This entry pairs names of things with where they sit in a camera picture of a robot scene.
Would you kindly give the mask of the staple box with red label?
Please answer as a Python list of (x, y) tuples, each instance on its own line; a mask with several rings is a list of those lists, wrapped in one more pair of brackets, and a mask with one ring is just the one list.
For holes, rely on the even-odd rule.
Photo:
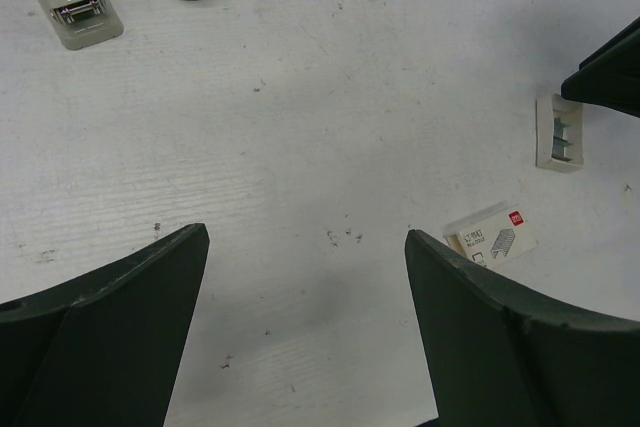
[(525, 211), (506, 202), (450, 223), (443, 237), (452, 250), (492, 270), (538, 246)]

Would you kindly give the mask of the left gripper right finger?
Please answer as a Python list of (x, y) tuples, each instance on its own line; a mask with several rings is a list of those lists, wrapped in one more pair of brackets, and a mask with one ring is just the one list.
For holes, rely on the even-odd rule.
[(639, 325), (544, 295), (407, 234), (438, 426), (635, 426)]

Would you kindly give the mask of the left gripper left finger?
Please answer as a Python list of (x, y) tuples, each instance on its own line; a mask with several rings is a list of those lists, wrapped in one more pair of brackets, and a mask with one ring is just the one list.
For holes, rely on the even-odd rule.
[(205, 225), (186, 225), (2, 303), (2, 425), (163, 425), (208, 250)]

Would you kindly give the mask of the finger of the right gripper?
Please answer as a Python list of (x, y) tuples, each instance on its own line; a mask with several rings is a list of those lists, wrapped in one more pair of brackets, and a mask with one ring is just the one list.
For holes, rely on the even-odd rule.
[(639, 117), (639, 19), (597, 49), (561, 85), (565, 100)]

